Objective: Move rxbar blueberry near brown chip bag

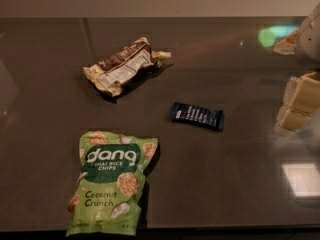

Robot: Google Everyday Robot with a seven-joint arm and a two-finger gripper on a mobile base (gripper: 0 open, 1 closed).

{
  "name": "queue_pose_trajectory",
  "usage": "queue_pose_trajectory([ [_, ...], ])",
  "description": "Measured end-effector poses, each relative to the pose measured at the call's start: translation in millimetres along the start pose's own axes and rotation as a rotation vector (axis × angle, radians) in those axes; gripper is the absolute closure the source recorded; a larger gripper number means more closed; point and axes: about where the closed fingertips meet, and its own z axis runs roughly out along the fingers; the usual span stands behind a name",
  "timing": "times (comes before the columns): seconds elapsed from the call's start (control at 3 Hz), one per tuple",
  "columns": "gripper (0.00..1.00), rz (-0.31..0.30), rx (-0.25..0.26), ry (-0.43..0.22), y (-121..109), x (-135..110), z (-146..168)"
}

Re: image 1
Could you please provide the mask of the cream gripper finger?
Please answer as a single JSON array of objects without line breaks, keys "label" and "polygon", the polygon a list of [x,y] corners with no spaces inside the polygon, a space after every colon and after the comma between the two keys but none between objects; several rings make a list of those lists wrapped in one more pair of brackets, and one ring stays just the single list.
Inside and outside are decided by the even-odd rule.
[{"label": "cream gripper finger", "polygon": [[281,136],[297,133],[306,125],[309,119],[308,115],[291,110],[287,106],[282,106],[276,117],[274,131]]},{"label": "cream gripper finger", "polygon": [[291,76],[287,82],[283,103],[293,111],[312,115],[320,108],[320,72],[313,71],[301,77]]}]

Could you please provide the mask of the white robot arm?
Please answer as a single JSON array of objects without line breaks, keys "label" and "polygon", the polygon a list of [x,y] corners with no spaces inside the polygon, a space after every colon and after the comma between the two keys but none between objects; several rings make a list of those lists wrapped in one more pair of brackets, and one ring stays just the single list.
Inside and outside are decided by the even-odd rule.
[{"label": "white robot arm", "polygon": [[320,109],[320,4],[300,26],[279,41],[274,51],[294,55],[310,72],[287,82],[274,130],[282,136],[300,131]]}]

